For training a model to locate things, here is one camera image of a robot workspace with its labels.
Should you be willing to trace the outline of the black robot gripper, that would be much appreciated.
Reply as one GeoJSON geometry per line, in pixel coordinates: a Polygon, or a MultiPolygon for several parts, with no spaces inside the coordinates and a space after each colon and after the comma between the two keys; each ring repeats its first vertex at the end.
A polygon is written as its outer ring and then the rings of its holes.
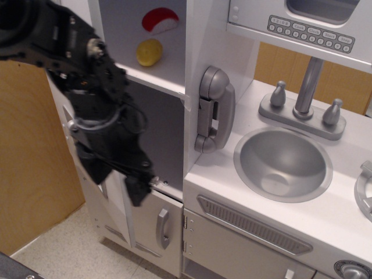
{"type": "Polygon", "coordinates": [[[147,128],[147,118],[139,109],[75,109],[78,158],[95,184],[116,170],[124,179],[134,207],[140,207],[159,181],[151,160],[141,149],[139,137],[147,128]]]}

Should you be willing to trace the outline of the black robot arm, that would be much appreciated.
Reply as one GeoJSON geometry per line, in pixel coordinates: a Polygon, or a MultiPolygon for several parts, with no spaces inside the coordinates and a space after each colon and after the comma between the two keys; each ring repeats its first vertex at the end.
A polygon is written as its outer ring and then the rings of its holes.
{"type": "Polygon", "coordinates": [[[85,171],[96,184],[111,171],[123,174],[140,206],[155,176],[139,145],[147,119],[95,30],[52,1],[2,1],[1,59],[46,70],[73,108],[70,134],[85,171]]]}

